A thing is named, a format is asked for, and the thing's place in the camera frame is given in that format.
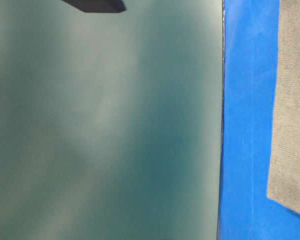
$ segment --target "black tip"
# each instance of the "black tip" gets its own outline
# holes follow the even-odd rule
[[[126,6],[122,0],[63,0],[85,13],[121,13]]]

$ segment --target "blue mat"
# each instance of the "blue mat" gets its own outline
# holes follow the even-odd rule
[[[267,199],[279,0],[225,0],[222,240],[300,240],[300,215]]]

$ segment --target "blue surface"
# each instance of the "blue surface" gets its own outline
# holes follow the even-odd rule
[[[223,240],[300,240],[300,215],[267,199],[279,0],[225,0]]]

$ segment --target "green surface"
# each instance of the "green surface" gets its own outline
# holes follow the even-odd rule
[[[0,0],[0,240],[214,240],[222,1]]]

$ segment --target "gray fabric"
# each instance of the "gray fabric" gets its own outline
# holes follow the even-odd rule
[[[267,195],[300,214],[300,0],[281,0]]]

